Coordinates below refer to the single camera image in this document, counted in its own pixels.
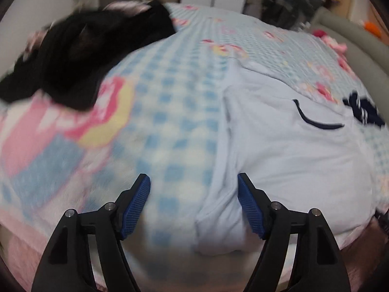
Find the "blue gripper pad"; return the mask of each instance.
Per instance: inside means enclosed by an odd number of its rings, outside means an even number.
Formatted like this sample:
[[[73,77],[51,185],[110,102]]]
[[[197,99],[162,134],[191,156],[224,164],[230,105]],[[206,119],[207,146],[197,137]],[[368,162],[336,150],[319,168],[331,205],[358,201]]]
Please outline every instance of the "blue gripper pad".
[[[150,178],[142,173],[131,189],[122,192],[116,200],[116,203],[119,205],[116,225],[120,229],[121,240],[124,240],[134,232],[139,216],[149,196],[150,188]]]
[[[238,174],[238,199],[252,232],[266,239],[271,220],[269,215],[271,202],[264,191],[255,188],[245,173]]]

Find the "gray upholstered headboard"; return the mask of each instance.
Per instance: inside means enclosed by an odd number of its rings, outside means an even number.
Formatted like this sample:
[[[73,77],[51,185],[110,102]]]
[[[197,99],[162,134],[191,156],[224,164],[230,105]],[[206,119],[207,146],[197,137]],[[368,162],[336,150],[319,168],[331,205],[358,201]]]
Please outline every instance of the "gray upholstered headboard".
[[[324,30],[339,43],[346,43],[350,67],[369,91],[381,115],[389,121],[389,47],[363,28],[320,8],[309,32]]]

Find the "white t-shirt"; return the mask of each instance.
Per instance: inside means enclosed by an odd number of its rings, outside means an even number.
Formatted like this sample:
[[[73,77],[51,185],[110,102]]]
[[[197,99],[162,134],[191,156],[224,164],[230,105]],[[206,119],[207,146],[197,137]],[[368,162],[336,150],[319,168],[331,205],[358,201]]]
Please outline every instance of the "white t-shirt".
[[[197,250],[214,255],[258,243],[237,197],[241,172],[289,210],[319,208],[334,235],[367,224],[375,171],[352,110],[314,102],[259,73],[270,73],[260,64],[249,70],[229,60],[216,165],[196,217]]]

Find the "bed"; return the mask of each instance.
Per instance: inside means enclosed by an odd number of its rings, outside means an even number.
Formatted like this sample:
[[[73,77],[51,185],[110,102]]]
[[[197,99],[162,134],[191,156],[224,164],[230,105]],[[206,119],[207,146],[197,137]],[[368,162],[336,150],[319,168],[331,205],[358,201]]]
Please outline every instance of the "bed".
[[[229,57],[260,62],[293,88],[317,89],[319,82],[338,102],[357,90],[389,119],[389,50],[353,24],[320,10],[312,28],[347,42],[347,58],[359,78],[342,70],[334,52],[310,34],[215,8],[167,6],[178,33],[131,53],[112,69],[103,84],[116,94],[98,104],[96,113],[75,114],[40,96],[2,107],[7,113],[0,122],[0,243],[3,259],[27,291],[64,211],[86,212],[114,201],[139,173],[151,177],[152,191],[123,248],[141,290],[243,290],[259,251],[209,257],[193,248],[194,216],[212,179],[218,88]],[[99,113],[109,117],[101,121]],[[375,191],[384,208],[389,131],[361,126],[361,132],[374,151],[380,181]],[[340,247],[363,228],[337,236]],[[93,238],[90,243],[95,278],[104,289]],[[290,275],[293,239],[289,248],[280,286]]]

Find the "dark clothes pile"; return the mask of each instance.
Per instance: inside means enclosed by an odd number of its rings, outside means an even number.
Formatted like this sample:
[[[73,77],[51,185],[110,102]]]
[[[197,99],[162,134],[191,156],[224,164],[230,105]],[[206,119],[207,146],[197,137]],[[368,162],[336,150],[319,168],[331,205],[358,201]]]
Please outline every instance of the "dark clothes pile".
[[[356,91],[353,91],[348,98],[343,98],[343,103],[353,109],[354,117],[363,125],[385,126],[385,121],[377,108],[367,98],[360,98]]]
[[[119,11],[87,11],[54,25],[40,48],[15,63],[0,82],[0,99],[14,102],[38,89],[76,110],[94,106],[100,84],[111,68],[134,50],[174,34],[168,10],[158,1],[128,17]]]

